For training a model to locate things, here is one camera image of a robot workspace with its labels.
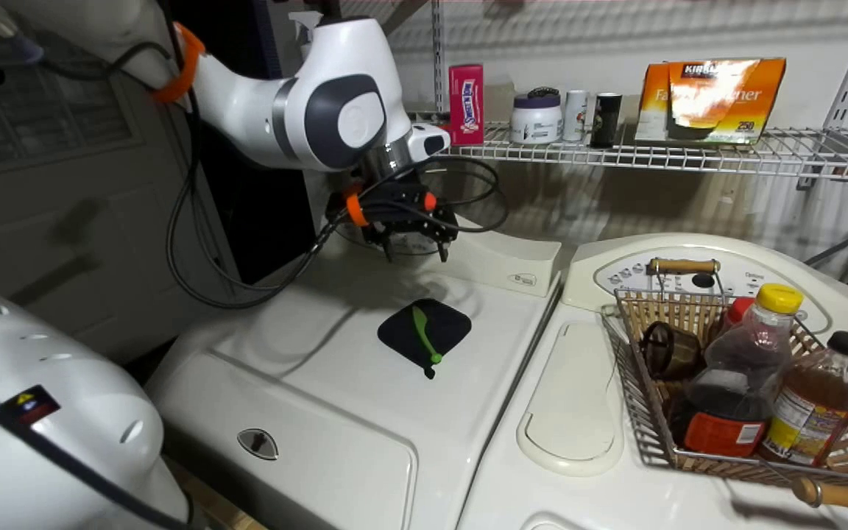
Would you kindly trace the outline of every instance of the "wire shelf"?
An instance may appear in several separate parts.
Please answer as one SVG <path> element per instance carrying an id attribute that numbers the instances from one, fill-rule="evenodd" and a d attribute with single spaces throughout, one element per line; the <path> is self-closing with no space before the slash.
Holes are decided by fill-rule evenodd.
<path id="1" fill-rule="evenodd" d="M 745 172 L 745 175 L 802 175 L 848 181 L 848 128 L 771 128 L 757 143 L 739 146 L 679 146 L 679 143 L 615 143 L 595 150 L 584 143 L 524 146 L 509 140 L 506 125 L 489 125 L 486 143 L 453 146 L 453 152 L 492 161 L 548 161 L 682 172 Z"/>
<path id="2" fill-rule="evenodd" d="M 453 5 L 445 19 L 449 50 L 578 50 L 587 43 L 642 43 L 671 38 L 757 38 L 760 31 L 827 31 L 848 24 L 848 2 L 835 0 L 745 0 L 699 9 L 696 0 L 546 0 Z M 394 53 L 434 43 L 424 18 L 392 36 Z"/>

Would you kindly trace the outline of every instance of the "white container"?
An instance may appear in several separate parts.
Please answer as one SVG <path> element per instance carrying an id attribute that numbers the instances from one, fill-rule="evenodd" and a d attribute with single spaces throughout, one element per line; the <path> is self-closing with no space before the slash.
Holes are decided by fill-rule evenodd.
<path id="1" fill-rule="evenodd" d="M 570 89 L 564 140 L 580 140 L 587 128 L 590 128 L 590 93 L 584 89 Z"/>
<path id="2" fill-rule="evenodd" d="M 514 143 L 552 143 L 564 133 L 564 96 L 553 89 L 537 89 L 514 102 Z"/>

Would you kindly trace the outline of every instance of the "white washing machine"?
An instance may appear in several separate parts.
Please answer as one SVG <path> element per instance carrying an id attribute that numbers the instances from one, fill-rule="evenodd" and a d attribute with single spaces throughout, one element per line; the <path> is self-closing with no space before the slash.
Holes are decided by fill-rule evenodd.
<path id="1" fill-rule="evenodd" d="M 780 253 L 714 234 L 640 234 L 587 245 L 478 468 L 459 526 L 848 526 L 848 508 L 811 508 L 790 489 L 642 462 L 621 373 L 601 318 L 615 289 L 657 289 L 646 261 L 717 258 L 727 290 L 763 278 L 805 289 L 805 324 L 848 329 L 848 284 Z"/>
<path id="2" fill-rule="evenodd" d="M 252 314 L 185 331 L 149 392 L 185 468 L 268 526 L 456 526 L 558 301 L 561 245 L 465 234 L 386 261 L 334 239 Z M 415 301 L 471 318 L 434 379 L 378 329 Z"/>
<path id="3" fill-rule="evenodd" d="M 848 508 L 786 489 L 640 460 L 601 305 L 646 284 L 651 255 L 718 258 L 730 290 L 792 281 L 811 329 L 848 329 L 845 284 L 730 239 L 620 239 L 571 258 L 492 233 L 449 265 L 340 242 L 263 308 L 185 331 L 152 395 L 182 462 L 274 526 L 848 526 Z M 421 296 L 471 318 L 434 379 L 378 339 Z"/>

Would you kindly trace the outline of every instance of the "black cable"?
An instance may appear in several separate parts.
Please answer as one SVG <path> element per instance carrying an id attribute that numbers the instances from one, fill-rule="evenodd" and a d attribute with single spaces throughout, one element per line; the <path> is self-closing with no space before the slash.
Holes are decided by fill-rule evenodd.
<path id="1" fill-rule="evenodd" d="M 159 46 L 157 40 L 138 40 L 138 43 L 132 43 L 129 50 L 125 50 L 115 61 L 103 64 L 99 72 L 69 69 L 69 66 L 62 66 L 62 64 L 56 64 L 56 61 L 51 61 L 51 59 L 44 59 L 44 61 L 38 61 L 38 64 L 41 64 L 44 69 L 59 72 L 59 75 L 91 81 L 91 80 L 107 80 L 107 75 L 125 69 L 125 66 L 132 61 L 132 56 L 138 56 L 138 53 L 146 53 L 146 50 L 157 50 L 163 59 L 171 59 L 168 50 Z"/>
<path id="2" fill-rule="evenodd" d="M 384 205 L 384 208 L 403 208 L 409 211 L 414 217 L 421 217 L 427 224 L 437 224 L 443 230 L 453 230 L 453 233 L 492 233 L 498 230 L 506 217 L 509 217 L 509 208 L 503 208 L 503 214 L 492 224 L 481 224 L 481 227 L 459 227 L 459 224 L 449 224 L 443 217 L 434 217 L 431 211 L 421 211 L 415 205 L 408 205 L 408 202 L 397 202 L 397 200 L 372 200 L 372 202 L 364 202 L 366 211 L 374 211 L 374 205 Z"/>
<path id="3" fill-rule="evenodd" d="M 830 255 L 836 255 L 836 253 L 845 250 L 845 246 L 848 246 L 848 234 L 845 234 L 843 242 L 830 245 L 827 250 L 814 253 L 814 255 L 805 258 L 805 261 L 817 268 L 817 265 L 827 261 Z"/>
<path id="4" fill-rule="evenodd" d="M 171 18 L 168 2 L 163 2 L 163 11 L 166 11 L 166 18 L 168 18 L 168 38 L 171 38 L 171 46 L 174 46 L 174 53 L 177 53 L 177 64 L 182 64 L 182 46 L 180 46 L 180 38 L 177 38 L 174 24 L 171 24 L 174 18 Z M 283 289 L 288 289 L 288 284 L 306 271 L 306 265 L 313 261 L 313 255 L 318 255 L 318 250 L 330 242 L 330 234 L 337 233 L 337 227 L 346 220 L 346 211 L 318 233 L 316 245 L 313 245 L 313 246 L 306 250 L 306 255 L 300 255 L 300 261 L 281 278 L 281 284 L 272 284 L 272 289 L 246 284 L 246 281 L 234 278 L 234 277 L 219 265 L 216 255 L 210 255 L 219 277 L 225 277 L 225 278 L 228 278 L 231 284 L 237 284 L 237 289 L 241 284 L 246 290 L 255 290 L 258 296 L 252 296 L 252 301 L 216 301 L 216 296 L 199 290 L 199 289 L 185 278 L 185 273 L 182 273 L 182 268 L 180 268 L 180 261 L 177 261 L 177 253 L 174 253 L 174 246 L 177 246 L 177 227 L 180 227 L 180 217 L 182 217 L 182 211 L 185 211 L 185 202 L 191 200 L 199 239 L 202 239 L 202 217 L 206 217 L 206 211 L 203 211 L 203 205 L 202 205 L 202 195 L 199 195 L 202 106 L 199 106 L 199 96 L 194 96 L 191 89 L 190 89 L 185 118 L 190 118 L 190 150 L 191 150 L 191 152 L 190 152 L 190 170 L 185 170 L 182 189 L 180 189 L 177 202 L 174 202 L 174 208 L 171 208 L 171 214 L 168 214 L 168 224 L 166 224 L 166 265 L 168 265 L 171 277 L 177 278 L 177 284 L 180 284 L 190 296 L 194 296 L 199 303 L 206 303 L 206 305 L 216 305 L 216 308 L 252 308 L 252 305 L 259 305 L 259 303 L 278 296 Z"/>
<path id="5" fill-rule="evenodd" d="M 484 190 L 484 195 L 475 195 L 475 196 L 465 196 L 465 200 L 445 200 L 450 208 L 456 208 L 456 205 L 471 205 L 471 202 L 489 200 L 492 195 L 500 195 L 500 190 L 498 190 L 498 170 L 496 170 L 489 161 L 484 161 L 484 158 L 471 158 L 471 156 L 437 156 L 437 158 L 421 161 L 419 168 L 427 170 L 427 164 L 445 164 L 445 161 L 478 164 L 478 168 L 484 168 L 484 170 L 489 172 L 489 175 L 486 175 L 486 172 L 468 172 L 468 175 L 486 181 L 486 190 Z"/>
<path id="6" fill-rule="evenodd" d="M 15 439 L 22 439 L 37 452 L 41 452 L 44 460 L 51 460 L 54 465 L 59 465 L 62 470 L 69 470 L 72 476 L 78 476 L 81 482 L 91 485 L 99 495 L 122 504 L 132 515 L 138 515 L 138 518 L 146 518 L 146 520 L 152 520 L 157 526 L 190 530 L 190 523 L 182 523 L 182 520 L 154 508 L 152 504 L 132 498 L 127 489 L 122 489 L 112 480 L 100 476 L 94 468 L 81 462 L 75 452 L 62 451 L 56 442 L 51 442 L 41 433 L 23 426 L 15 415 L 7 415 L 3 407 L 0 407 L 0 426 L 7 433 L 12 433 Z"/>

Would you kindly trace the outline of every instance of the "red box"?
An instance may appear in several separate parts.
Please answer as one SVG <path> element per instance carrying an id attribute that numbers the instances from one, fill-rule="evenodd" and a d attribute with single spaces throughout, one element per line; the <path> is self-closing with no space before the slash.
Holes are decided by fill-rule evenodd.
<path id="1" fill-rule="evenodd" d="M 484 143 L 484 64 L 450 64 L 450 143 Z"/>

